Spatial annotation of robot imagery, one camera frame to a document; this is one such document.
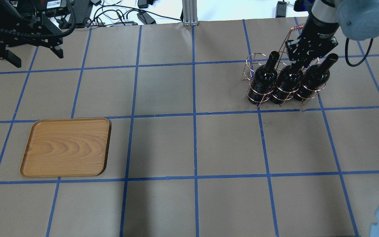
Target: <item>black bottle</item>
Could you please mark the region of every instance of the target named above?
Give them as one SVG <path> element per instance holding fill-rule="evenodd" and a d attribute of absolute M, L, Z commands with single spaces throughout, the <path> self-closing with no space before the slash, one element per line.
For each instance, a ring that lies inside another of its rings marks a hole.
<path fill-rule="evenodd" d="M 248 100 L 253 104 L 259 104 L 270 97 L 274 82 L 277 78 L 277 71 L 274 69 L 280 54 L 277 51 L 270 53 L 267 63 L 255 70 L 254 78 L 248 90 Z"/>
<path fill-rule="evenodd" d="M 299 82 L 302 79 L 301 68 L 304 65 L 304 61 L 298 61 L 292 63 L 289 66 L 285 66 L 280 72 L 276 80 L 276 87 L 271 93 L 270 101 L 281 105 L 286 100 L 289 100 L 293 96 L 293 91 L 299 87 Z"/>
<path fill-rule="evenodd" d="M 304 78 L 302 78 L 301 86 L 299 90 L 293 96 L 294 99 L 299 101 L 305 101 L 309 99 L 314 91 L 322 87 L 330 78 L 330 67 L 339 59 L 337 54 L 329 54 L 327 58 L 321 64 L 315 64 L 305 72 Z"/>

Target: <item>label sticker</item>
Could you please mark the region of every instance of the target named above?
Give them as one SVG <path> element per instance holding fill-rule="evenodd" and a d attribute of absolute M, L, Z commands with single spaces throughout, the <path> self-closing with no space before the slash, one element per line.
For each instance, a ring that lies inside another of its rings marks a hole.
<path fill-rule="evenodd" d="M 48 2 L 47 9 L 58 8 L 61 6 L 61 0 Z"/>

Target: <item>wood grain surface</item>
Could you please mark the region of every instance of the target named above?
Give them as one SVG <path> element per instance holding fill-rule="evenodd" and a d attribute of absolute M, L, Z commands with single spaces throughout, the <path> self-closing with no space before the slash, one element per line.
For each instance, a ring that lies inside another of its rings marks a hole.
<path fill-rule="evenodd" d="M 89 176 L 106 165 L 106 118 L 40 120 L 33 124 L 20 174 L 24 177 Z"/>

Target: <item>wine bottle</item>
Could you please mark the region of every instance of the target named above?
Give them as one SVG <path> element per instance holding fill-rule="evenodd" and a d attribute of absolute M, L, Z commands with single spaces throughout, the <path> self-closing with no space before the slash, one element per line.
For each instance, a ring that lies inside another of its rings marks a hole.
<path fill-rule="evenodd" d="M 280 54 L 277 51 L 271 52 L 267 63 L 255 70 L 254 78 L 251 80 L 248 90 L 249 102 L 259 104 L 269 99 L 278 75 L 274 67 L 279 57 Z"/>
<path fill-rule="evenodd" d="M 280 72 L 276 80 L 276 87 L 271 93 L 270 101 L 281 105 L 286 100 L 292 98 L 293 93 L 299 87 L 299 82 L 302 79 L 301 68 L 304 65 L 304 61 L 298 61 L 292 63 L 289 66 L 285 66 Z"/>
<path fill-rule="evenodd" d="M 293 96 L 294 99 L 305 101 L 313 97 L 315 90 L 322 87 L 330 78 L 329 69 L 338 59 L 337 54 L 329 54 L 321 64 L 310 66 L 301 80 L 299 90 Z"/>

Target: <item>white floor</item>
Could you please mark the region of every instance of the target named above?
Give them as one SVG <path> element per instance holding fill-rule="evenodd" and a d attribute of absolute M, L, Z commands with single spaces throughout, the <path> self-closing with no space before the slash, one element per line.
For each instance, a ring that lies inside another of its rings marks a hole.
<path fill-rule="evenodd" d="M 116 3 L 117 0 L 105 0 L 105 5 Z M 241 20 L 241 19 L 256 19 L 256 18 L 274 18 L 276 15 L 277 0 L 198 0 L 197 1 L 197 16 L 199 21 L 227 21 L 227 20 Z M 123 0 L 120 5 L 129 7 L 138 7 L 137 0 Z M 91 18 L 96 9 L 99 6 L 93 8 Z M 120 9 L 125 12 L 127 9 L 114 7 L 112 9 Z M 181 0 L 156 0 L 155 4 L 149 5 L 149 8 L 145 9 L 149 12 L 154 12 L 159 15 L 165 15 L 172 18 L 180 18 L 182 11 Z M 308 16 L 307 12 L 295 12 L 293 5 L 288 5 L 286 11 L 287 17 L 294 16 Z M 175 23 L 175 20 L 160 18 L 156 15 L 152 15 L 157 24 Z M 129 14 L 129 20 L 135 21 L 138 24 L 142 24 L 137 18 L 137 13 L 132 12 Z"/>

